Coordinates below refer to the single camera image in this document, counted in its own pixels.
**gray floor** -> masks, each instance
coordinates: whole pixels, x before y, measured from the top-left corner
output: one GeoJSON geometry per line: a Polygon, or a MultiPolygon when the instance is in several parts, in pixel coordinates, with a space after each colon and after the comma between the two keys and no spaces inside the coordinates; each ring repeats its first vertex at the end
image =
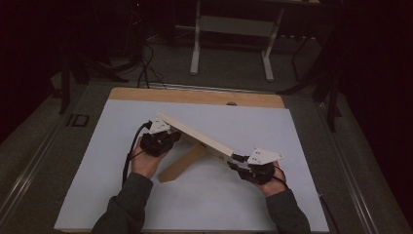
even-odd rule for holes
{"type": "MultiPolygon", "coordinates": [[[[208,41],[201,50],[199,74],[191,76],[189,44],[185,38],[174,45],[150,43],[154,49],[151,66],[164,75],[163,82],[169,89],[202,87],[273,94],[275,90],[296,84],[290,59],[298,42],[293,39],[280,38],[276,42],[271,55],[276,76],[273,83],[265,81],[259,50],[217,50],[216,46],[222,45],[208,41]]],[[[318,49],[317,43],[311,42],[297,58],[301,74],[311,65],[318,49]]],[[[150,50],[145,53],[149,59],[150,50]]],[[[7,198],[29,160],[37,155],[36,150],[40,148],[45,155],[36,177],[0,231],[59,233],[53,229],[56,217],[110,90],[121,85],[136,86],[140,69],[123,75],[131,80],[128,84],[115,84],[96,76],[88,86],[73,85],[72,94],[79,94],[79,98],[72,100],[72,106],[63,116],[57,114],[59,100],[48,98],[0,145],[0,201],[7,198]],[[89,125],[64,127],[71,113],[90,115],[89,125]],[[45,138],[52,143],[42,144],[45,138]]],[[[162,85],[152,83],[151,87],[162,88],[162,85]]],[[[313,88],[282,98],[292,113],[316,187],[323,194],[340,232],[412,233],[345,97],[339,96],[342,117],[336,118],[337,133],[333,134],[324,121],[325,108],[311,100],[313,88]]],[[[327,213],[326,216],[330,233],[337,233],[331,217],[327,213]]]]}

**dark background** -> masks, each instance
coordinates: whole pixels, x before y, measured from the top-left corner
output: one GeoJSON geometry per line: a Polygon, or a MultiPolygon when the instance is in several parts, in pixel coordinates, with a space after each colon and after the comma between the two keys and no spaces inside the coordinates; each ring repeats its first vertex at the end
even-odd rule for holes
{"type": "MultiPolygon", "coordinates": [[[[128,4],[111,0],[98,4],[50,0],[0,3],[0,142],[53,92],[50,77],[60,70],[63,41],[75,41],[77,50],[93,59],[127,55],[128,4]],[[115,41],[103,41],[108,38],[102,36],[105,33],[119,36],[115,41]]],[[[340,90],[413,226],[409,165],[413,156],[413,3],[353,0],[346,6],[339,38],[334,41],[338,51],[347,51],[340,90]]],[[[170,37],[176,23],[194,24],[194,8],[195,1],[157,0],[147,5],[145,16],[155,30],[170,37]]],[[[206,10],[216,11],[213,4],[206,10]]],[[[301,36],[317,16],[330,19],[328,14],[316,13],[319,10],[302,14],[305,10],[296,8],[286,15],[281,33],[301,36]]],[[[271,16],[271,12],[262,11],[258,16],[271,16]]]]}

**wooden tabletop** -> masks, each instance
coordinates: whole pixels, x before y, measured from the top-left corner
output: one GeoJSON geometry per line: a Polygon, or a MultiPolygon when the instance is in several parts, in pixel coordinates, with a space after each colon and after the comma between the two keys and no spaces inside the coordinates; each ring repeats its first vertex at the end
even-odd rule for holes
{"type": "Polygon", "coordinates": [[[235,92],[114,88],[110,93],[109,99],[181,102],[196,104],[235,103],[239,106],[284,108],[284,104],[280,96],[235,92]]]}

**sleeve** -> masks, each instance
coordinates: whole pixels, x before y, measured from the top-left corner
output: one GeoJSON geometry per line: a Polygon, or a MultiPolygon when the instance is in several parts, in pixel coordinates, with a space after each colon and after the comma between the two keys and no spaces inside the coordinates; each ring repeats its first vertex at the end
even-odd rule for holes
{"type": "Polygon", "coordinates": [[[106,212],[94,225],[92,233],[140,233],[152,186],[153,182],[147,177],[130,173],[118,196],[109,200],[106,212]]]}
{"type": "Polygon", "coordinates": [[[266,198],[270,217],[282,234],[311,233],[310,223],[300,210],[291,189],[266,198]]]}

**white paper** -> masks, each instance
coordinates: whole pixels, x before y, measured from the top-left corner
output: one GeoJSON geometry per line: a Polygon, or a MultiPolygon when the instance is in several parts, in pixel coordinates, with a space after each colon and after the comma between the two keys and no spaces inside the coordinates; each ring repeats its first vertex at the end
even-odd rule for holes
{"type": "MultiPolygon", "coordinates": [[[[55,229],[92,229],[118,194],[125,158],[137,129],[163,112],[198,132],[249,155],[264,148],[285,156],[279,163],[312,231],[327,232],[307,162],[289,110],[173,102],[108,100],[55,229]]],[[[157,174],[193,145],[177,142],[152,179],[143,227],[149,231],[271,231],[264,196],[228,166],[206,155],[178,179],[159,183],[157,174]]]]}

